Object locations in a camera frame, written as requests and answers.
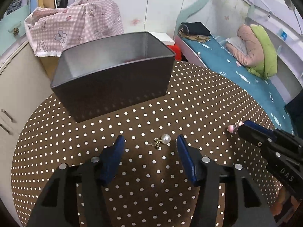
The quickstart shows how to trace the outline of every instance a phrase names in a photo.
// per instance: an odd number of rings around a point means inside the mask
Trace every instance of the storage box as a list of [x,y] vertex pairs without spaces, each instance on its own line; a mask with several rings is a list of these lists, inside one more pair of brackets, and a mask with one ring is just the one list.
[[51,88],[76,122],[166,94],[175,53],[148,32],[65,50]]

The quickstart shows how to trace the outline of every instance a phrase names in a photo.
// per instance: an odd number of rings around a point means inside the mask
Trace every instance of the red object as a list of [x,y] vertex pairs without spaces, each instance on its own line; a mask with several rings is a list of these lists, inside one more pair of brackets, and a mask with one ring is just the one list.
[[182,60],[181,49],[178,47],[178,45],[168,45],[168,47],[176,53],[176,60]]

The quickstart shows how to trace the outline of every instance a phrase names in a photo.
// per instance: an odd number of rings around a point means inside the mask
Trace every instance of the brown tablecloth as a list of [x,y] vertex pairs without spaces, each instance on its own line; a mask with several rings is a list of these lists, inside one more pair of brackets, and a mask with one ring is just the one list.
[[[61,163],[78,165],[111,146],[119,134],[126,139],[116,178],[104,188],[113,226],[189,226],[199,188],[186,178],[175,139],[179,134],[219,164],[240,163],[271,205],[281,187],[266,170],[254,145],[226,128],[251,119],[266,128],[273,124],[243,89],[218,73],[186,62],[175,62],[168,93],[138,105],[76,123],[56,96],[34,111],[19,137],[12,165],[13,199],[25,226],[41,190]],[[154,138],[172,141],[156,150]],[[224,216],[221,185],[217,226]],[[81,226],[86,226],[78,186]]]

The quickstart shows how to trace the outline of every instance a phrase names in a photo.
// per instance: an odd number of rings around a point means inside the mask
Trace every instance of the pink quilt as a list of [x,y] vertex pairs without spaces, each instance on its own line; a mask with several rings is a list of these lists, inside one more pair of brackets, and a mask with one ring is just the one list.
[[73,46],[123,34],[118,5],[112,0],[75,0],[67,8],[37,7],[24,21],[34,54],[61,56]]

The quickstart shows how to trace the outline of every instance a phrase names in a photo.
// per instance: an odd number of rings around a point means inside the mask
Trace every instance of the pearl earring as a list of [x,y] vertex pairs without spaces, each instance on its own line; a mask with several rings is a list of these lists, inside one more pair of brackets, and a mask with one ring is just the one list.
[[168,144],[171,141],[171,137],[168,134],[164,134],[164,135],[161,136],[160,139],[155,138],[154,141],[155,142],[152,142],[148,145],[155,146],[158,150],[161,150],[160,143]]

